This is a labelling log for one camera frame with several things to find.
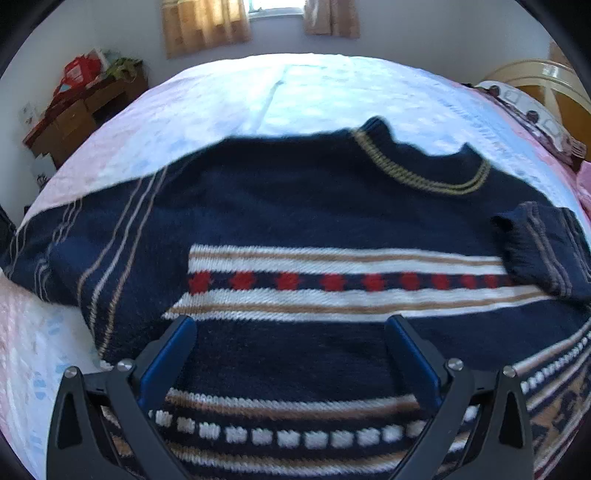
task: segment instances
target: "red diamond pattern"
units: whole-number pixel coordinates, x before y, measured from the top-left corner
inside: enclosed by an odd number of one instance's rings
[[[345,287],[345,278],[339,274],[326,274],[322,276],[320,285],[326,291],[343,291]]]
[[[236,272],[230,278],[230,285],[234,290],[248,290],[255,284],[256,278],[252,272]]]
[[[476,288],[476,278],[474,278],[474,275],[462,275],[460,281],[466,288]]]
[[[449,289],[449,277],[445,274],[435,274],[431,276],[431,281],[433,282],[433,286],[438,290],[448,290]]]
[[[379,273],[364,275],[362,282],[367,291],[382,291],[386,287],[386,281]]]
[[[211,275],[208,271],[197,272],[189,278],[189,292],[191,295],[205,293],[211,283]]]
[[[418,290],[420,282],[415,272],[406,272],[400,277],[400,283],[405,290]]]
[[[497,288],[499,286],[498,278],[495,275],[485,275],[484,283],[488,288]]]
[[[300,276],[297,273],[283,272],[277,277],[278,290],[297,290],[300,285]]]

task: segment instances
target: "window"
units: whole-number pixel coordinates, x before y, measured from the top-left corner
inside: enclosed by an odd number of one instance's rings
[[[245,0],[251,18],[301,15],[305,0]]]

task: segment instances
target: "desk drawer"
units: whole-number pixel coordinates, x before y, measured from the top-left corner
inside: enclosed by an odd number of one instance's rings
[[[90,113],[95,113],[100,108],[104,107],[113,98],[125,93],[122,82],[116,81],[105,88],[101,88],[86,99],[86,107]]]
[[[84,105],[82,100],[78,100],[74,105],[60,113],[56,118],[56,122],[64,137],[70,135],[81,125],[84,125],[85,129],[88,129],[88,125],[92,124],[96,129],[95,121],[90,113],[88,113],[88,110],[86,110],[86,105]]]

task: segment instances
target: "white bedsheet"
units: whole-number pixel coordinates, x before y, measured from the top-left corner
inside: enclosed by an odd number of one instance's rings
[[[228,135],[287,135],[356,127],[383,116],[398,141],[428,154],[466,142],[556,206],[589,221],[567,175],[516,122],[476,92],[385,60],[275,55],[188,69],[145,93],[95,132],[28,212],[151,174]],[[41,302],[0,273],[0,428],[24,465],[45,478],[53,401],[63,370],[99,369],[79,309]]]

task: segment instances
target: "tan stripe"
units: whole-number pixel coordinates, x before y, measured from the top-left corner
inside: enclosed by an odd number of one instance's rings
[[[152,189],[152,185],[154,184],[154,179],[156,178],[156,175],[157,175],[157,173],[155,173],[154,175],[152,175],[150,177],[150,182],[148,183],[148,187],[144,190],[142,195],[139,197],[138,203],[135,206],[133,213],[129,217],[129,220],[127,221],[127,225],[125,225],[123,238],[121,239],[121,244],[119,245],[119,248],[116,250],[115,256],[113,257],[113,260],[111,260],[111,264],[103,272],[102,277],[97,282],[97,284],[95,285],[95,289],[92,292],[92,297],[90,299],[91,300],[90,307],[89,307],[90,314],[89,314],[88,324],[90,327],[90,333],[92,334],[92,338],[94,338],[94,339],[95,339],[95,322],[96,322],[96,314],[98,311],[99,297],[100,297],[100,295],[103,291],[103,288],[105,287],[105,284],[107,283],[109,277],[113,273],[113,270],[117,266],[117,263],[119,263],[119,257],[121,256],[121,253],[123,252],[123,250],[125,248],[125,244],[127,243],[127,239],[129,237],[129,231],[131,230],[131,226],[134,224],[135,217],[139,213],[140,208],[144,205],[144,200],[146,198],[146,195]]]
[[[15,249],[14,249],[15,256],[14,256],[14,262],[12,262],[12,265],[11,265],[10,276],[8,277],[9,280],[12,279],[12,274],[14,273],[14,270],[17,267],[18,256],[21,254],[22,250],[25,248],[25,243],[27,241],[27,227],[29,226],[30,223],[31,223],[31,221],[29,220],[22,229],[22,249],[20,251],[18,249],[18,234],[21,233],[21,231],[18,230],[17,234],[14,236],[13,242],[15,244]]]
[[[491,170],[491,165],[486,160],[482,160],[480,167],[474,177],[462,184],[448,184],[440,181],[425,179],[412,171],[407,170],[401,165],[386,157],[378,147],[372,142],[367,133],[362,130],[351,130],[355,141],[364,150],[368,157],[387,175],[400,183],[404,183],[415,189],[425,190],[427,192],[444,193],[448,195],[465,195],[479,189],[486,181]]]
[[[86,280],[88,280],[88,277],[90,277],[96,271],[96,269],[99,268],[100,263],[103,261],[105,255],[110,250],[110,248],[113,246],[113,243],[115,242],[115,237],[117,236],[117,232],[119,231],[119,228],[121,227],[121,224],[123,223],[123,219],[127,215],[127,212],[129,211],[129,207],[131,206],[131,202],[133,202],[135,194],[138,193],[138,190],[139,190],[139,187],[141,184],[142,184],[142,179],[139,179],[137,185],[135,186],[135,190],[131,193],[129,200],[127,201],[127,205],[125,205],[125,208],[123,209],[123,212],[121,213],[121,216],[119,217],[119,220],[117,221],[117,224],[115,225],[115,229],[113,230],[113,234],[111,235],[111,239],[105,245],[104,249],[100,252],[96,261],[80,276],[80,279],[78,280],[77,290],[76,290],[76,292],[77,292],[76,298],[78,299],[78,305],[82,304],[82,287],[84,286],[84,283],[86,282]]]
[[[272,252],[191,252],[189,258],[221,258],[224,260],[266,258],[270,260],[285,259],[314,262],[357,262],[357,263],[376,263],[396,260],[416,260],[421,262],[449,265],[469,265],[480,267],[483,265],[502,266],[501,260],[469,260],[463,258],[429,257],[428,255],[412,254],[388,254],[388,255],[337,255],[337,254],[289,254]]]
[[[115,445],[119,455],[124,458],[133,456],[134,453],[131,450],[129,443],[127,443],[123,438],[118,437],[117,435],[111,435],[111,438],[113,439],[113,444]]]
[[[150,202],[148,204],[148,207],[146,208],[146,213],[144,214],[144,218],[142,218],[142,221],[138,227],[137,234],[135,235],[134,244],[133,244],[133,247],[131,248],[131,252],[129,253],[127,265],[125,266],[125,270],[121,274],[121,277],[119,279],[119,283],[117,284],[117,288],[115,289],[115,293],[113,295],[113,298],[112,298],[111,302],[109,303],[109,315],[108,315],[107,328],[105,330],[105,336],[103,337],[103,343],[100,346],[100,348],[98,349],[98,354],[99,354],[100,358],[102,358],[102,356],[105,354],[105,351],[106,351],[107,347],[109,346],[109,341],[111,341],[111,335],[113,335],[113,329],[115,328],[115,309],[117,308],[117,304],[119,303],[119,299],[121,298],[121,294],[123,292],[123,286],[125,285],[125,282],[127,281],[129,274],[131,273],[131,267],[132,267],[132,265],[134,263],[134,259],[135,259],[135,251],[138,248],[139,239],[142,236],[142,230],[144,229],[144,226],[145,226],[146,222],[148,221],[148,217],[150,216],[150,213],[152,212],[152,207],[154,206],[154,199],[156,198],[156,194],[158,193],[158,191],[160,190],[160,187],[162,186],[162,182],[164,181],[164,177],[166,176],[167,170],[168,170],[168,166],[163,168],[162,175],[160,176],[160,179],[159,179],[158,183],[156,184],[156,188],[154,189],[152,196],[150,197]]]
[[[66,225],[64,225],[64,228],[66,229],[65,232],[60,232],[60,237],[59,239],[56,240],[56,244],[62,244],[63,242],[65,242],[68,238],[68,235],[70,235],[70,230],[72,229],[72,227],[74,226],[74,224],[76,223],[76,219],[78,218],[78,214],[82,211],[82,198],[79,199],[80,200],[80,206],[76,206],[76,202],[78,200],[74,200],[74,206],[72,208],[72,210],[70,211],[70,214],[68,215],[68,221],[66,223]]]
[[[538,248],[542,261],[550,275],[550,280],[552,282],[550,288],[552,292],[556,293],[558,296],[568,296],[570,295],[570,292],[567,291],[568,287],[566,285],[567,282],[570,283],[568,273],[566,273],[554,255],[552,245],[545,235],[544,223],[537,214],[534,214],[534,202],[526,202],[526,205],[527,222],[525,223],[525,227],[534,240],[535,246]]]
[[[383,463],[400,461],[406,455],[406,452],[396,452],[386,455],[371,456],[355,460],[338,460],[338,459],[321,459],[321,460],[307,460],[307,459],[283,459],[273,457],[257,457],[249,455],[230,455],[228,453],[218,453],[212,450],[201,450],[196,447],[185,447],[178,443],[167,442],[170,450],[180,459],[183,456],[195,456],[203,459],[203,463],[236,463],[242,465],[251,464],[253,466],[260,466],[263,468],[330,468],[337,466],[341,468],[363,468],[367,466],[379,466]]]
[[[232,407],[205,403],[199,400],[178,395],[167,395],[166,402],[177,407],[193,408],[204,412],[212,412],[227,416],[241,416],[246,418],[265,418],[271,420],[359,420],[373,417],[386,417],[395,413],[418,410],[416,401],[401,401],[400,403],[384,405],[374,408],[350,408],[348,410],[290,410],[266,407]]]
[[[458,309],[466,307],[485,307],[497,303],[510,303],[521,300],[544,299],[547,296],[540,292],[530,292],[507,298],[464,300],[455,302],[426,301],[423,303],[392,303],[379,306],[325,306],[325,305],[271,305],[266,303],[210,304],[203,306],[172,307],[169,313],[193,315],[209,312],[266,312],[266,313],[340,313],[340,314],[386,314],[403,310],[438,310]]]
[[[538,354],[533,355],[525,360],[522,360],[521,362],[513,365],[513,368],[515,368],[515,370],[517,370],[517,374],[519,376],[524,375],[525,372],[544,363],[546,360],[553,357],[554,355],[557,355],[560,352],[564,352],[565,350],[568,350],[575,343],[579,343],[583,339],[583,337],[585,335],[587,335],[587,331],[589,330],[589,328],[591,328],[591,319],[588,320],[583,325],[583,327],[572,338],[558,342],[557,344],[548,348],[545,352],[543,351],[544,352],[543,355],[540,355],[538,353]]]
[[[58,228],[60,229],[60,234],[57,236],[56,238],[56,233],[57,231],[53,232],[53,235],[51,236],[52,239],[52,244],[58,243],[60,241],[61,235],[64,231],[64,228],[66,227],[66,225],[70,222],[70,218],[72,216],[72,212],[74,211],[74,208],[76,207],[76,201],[74,200],[74,202],[72,203],[68,203],[67,206],[67,220],[66,220],[66,213],[64,212],[64,215],[62,215],[61,217],[61,224],[59,224]]]

